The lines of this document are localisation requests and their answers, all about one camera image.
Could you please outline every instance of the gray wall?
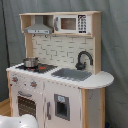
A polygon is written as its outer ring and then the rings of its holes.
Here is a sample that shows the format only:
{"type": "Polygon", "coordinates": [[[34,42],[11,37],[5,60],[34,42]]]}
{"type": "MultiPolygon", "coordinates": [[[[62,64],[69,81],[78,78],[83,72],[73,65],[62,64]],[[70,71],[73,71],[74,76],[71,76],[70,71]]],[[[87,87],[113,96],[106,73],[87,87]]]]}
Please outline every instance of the gray wall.
{"type": "Polygon", "coordinates": [[[5,41],[5,29],[3,20],[2,3],[0,1],[0,102],[8,98],[8,83],[6,68],[7,63],[7,51],[5,41]]]}
{"type": "Polygon", "coordinates": [[[11,65],[25,57],[19,13],[100,10],[102,13],[102,70],[115,77],[106,88],[106,116],[114,128],[128,127],[127,0],[4,0],[11,65]]]}

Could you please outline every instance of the control knob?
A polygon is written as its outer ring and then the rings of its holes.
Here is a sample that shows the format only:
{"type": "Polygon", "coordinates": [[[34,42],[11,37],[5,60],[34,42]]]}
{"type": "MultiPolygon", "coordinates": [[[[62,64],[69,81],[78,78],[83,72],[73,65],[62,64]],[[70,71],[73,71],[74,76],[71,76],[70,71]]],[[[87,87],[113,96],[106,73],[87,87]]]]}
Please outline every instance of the control knob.
{"type": "Polygon", "coordinates": [[[18,81],[18,78],[17,77],[13,77],[12,78],[12,81],[17,82],[18,81]]]}
{"type": "Polygon", "coordinates": [[[31,83],[31,86],[32,86],[32,87],[36,87],[36,86],[37,86],[36,82],[33,81],[33,82],[31,83]]]}

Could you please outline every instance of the oven handle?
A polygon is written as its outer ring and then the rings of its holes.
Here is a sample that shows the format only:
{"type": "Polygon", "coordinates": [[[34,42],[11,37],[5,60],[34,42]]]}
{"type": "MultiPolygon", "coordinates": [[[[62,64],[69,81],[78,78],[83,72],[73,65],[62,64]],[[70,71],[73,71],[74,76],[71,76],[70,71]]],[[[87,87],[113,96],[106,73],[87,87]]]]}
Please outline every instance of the oven handle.
{"type": "Polygon", "coordinates": [[[50,102],[47,103],[47,117],[48,120],[51,120],[51,115],[49,114],[50,102]]]}
{"type": "Polygon", "coordinates": [[[56,18],[54,19],[54,27],[55,27],[55,30],[56,30],[56,31],[58,31],[57,21],[58,21],[58,17],[56,17],[56,18]]]}
{"type": "Polygon", "coordinates": [[[21,96],[25,96],[25,97],[32,97],[31,94],[24,94],[23,92],[21,91],[18,91],[18,93],[21,95],[21,96]]]}

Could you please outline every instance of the white tile backsplash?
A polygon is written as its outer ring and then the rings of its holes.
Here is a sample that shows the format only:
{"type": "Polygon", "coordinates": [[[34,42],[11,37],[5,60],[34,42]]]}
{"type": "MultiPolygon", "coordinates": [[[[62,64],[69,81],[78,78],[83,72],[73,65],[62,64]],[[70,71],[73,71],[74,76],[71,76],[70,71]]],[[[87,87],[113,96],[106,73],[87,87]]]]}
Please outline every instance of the white tile backsplash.
{"type": "MultiPolygon", "coordinates": [[[[93,57],[93,38],[61,35],[33,35],[33,54],[39,57],[41,63],[75,68],[78,54],[81,51],[89,52],[93,57]]],[[[86,62],[86,70],[92,71],[90,60],[82,55],[81,62],[86,62]]]]}

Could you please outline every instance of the countertop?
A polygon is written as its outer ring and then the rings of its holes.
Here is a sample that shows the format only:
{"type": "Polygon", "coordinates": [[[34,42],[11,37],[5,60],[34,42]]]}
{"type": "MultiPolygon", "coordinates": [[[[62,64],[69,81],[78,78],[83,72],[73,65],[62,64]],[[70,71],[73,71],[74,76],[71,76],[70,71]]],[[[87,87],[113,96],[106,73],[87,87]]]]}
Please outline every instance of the countertop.
{"type": "Polygon", "coordinates": [[[114,77],[107,72],[104,71],[100,71],[98,74],[96,75],[91,75],[90,77],[88,77],[87,79],[85,79],[84,81],[72,81],[72,80],[67,80],[67,79],[63,79],[63,78],[58,78],[58,77],[53,77],[51,74],[61,68],[64,67],[57,67],[55,69],[52,69],[44,74],[39,74],[39,73],[33,73],[33,72],[29,72],[29,71],[24,71],[21,69],[16,69],[15,67],[20,66],[22,64],[7,68],[6,71],[14,71],[16,73],[24,73],[27,75],[32,75],[35,77],[40,77],[42,79],[45,80],[50,80],[50,81],[56,81],[56,82],[61,82],[63,84],[68,84],[70,86],[74,86],[74,87],[78,87],[78,88],[83,88],[83,89],[97,89],[97,88],[103,88],[106,86],[109,86],[113,83],[114,81],[114,77]]]}

